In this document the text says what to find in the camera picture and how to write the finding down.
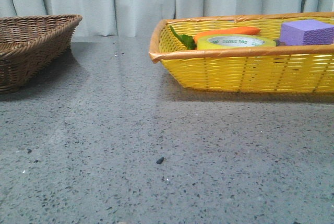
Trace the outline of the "yellow-green tape roll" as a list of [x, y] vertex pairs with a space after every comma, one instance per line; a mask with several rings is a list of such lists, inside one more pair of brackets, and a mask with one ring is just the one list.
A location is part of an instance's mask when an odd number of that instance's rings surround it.
[[273, 47], [276, 46], [276, 42], [267, 38], [246, 34], [213, 34], [199, 38], [196, 43], [198, 50], [244, 48], [256, 46]]

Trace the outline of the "orange toy carrot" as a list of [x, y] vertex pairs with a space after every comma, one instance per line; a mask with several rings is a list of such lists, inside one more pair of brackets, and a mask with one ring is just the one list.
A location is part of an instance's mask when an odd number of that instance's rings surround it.
[[211, 36], [214, 34], [245, 34], [245, 35], [257, 35], [260, 29], [257, 27], [235, 27], [230, 29], [217, 29], [203, 31], [195, 36], [189, 36], [186, 34], [178, 34], [172, 26], [169, 26], [173, 35], [182, 43], [188, 50], [195, 50], [197, 48], [197, 42], [204, 36]]

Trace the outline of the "yellow woven basket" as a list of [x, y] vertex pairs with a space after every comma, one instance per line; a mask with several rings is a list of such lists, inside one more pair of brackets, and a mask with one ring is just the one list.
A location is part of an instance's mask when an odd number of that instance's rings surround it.
[[333, 23], [332, 12], [234, 15], [164, 19], [155, 27], [149, 55], [185, 88], [253, 93], [333, 93], [333, 46], [188, 50], [176, 34], [254, 26], [279, 38], [282, 23], [316, 19]]

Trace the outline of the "purple foam cube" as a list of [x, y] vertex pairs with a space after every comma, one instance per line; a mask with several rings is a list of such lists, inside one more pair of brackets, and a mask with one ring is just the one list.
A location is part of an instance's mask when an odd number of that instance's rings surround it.
[[314, 19], [284, 22], [279, 40], [288, 46], [333, 44], [333, 25]]

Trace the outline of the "brown wicker basket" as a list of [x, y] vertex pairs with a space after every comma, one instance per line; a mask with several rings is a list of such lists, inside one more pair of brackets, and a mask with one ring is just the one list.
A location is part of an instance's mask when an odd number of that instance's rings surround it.
[[70, 48], [81, 15], [1, 18], [1, 93], [24, 86]]

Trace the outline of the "small black debris chip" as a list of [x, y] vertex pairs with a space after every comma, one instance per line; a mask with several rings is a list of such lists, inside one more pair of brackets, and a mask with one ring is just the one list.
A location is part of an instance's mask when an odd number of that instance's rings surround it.
[[164, 157], [161, 157], [156, 161], [156, 164], [161, 164], [164, 161]]

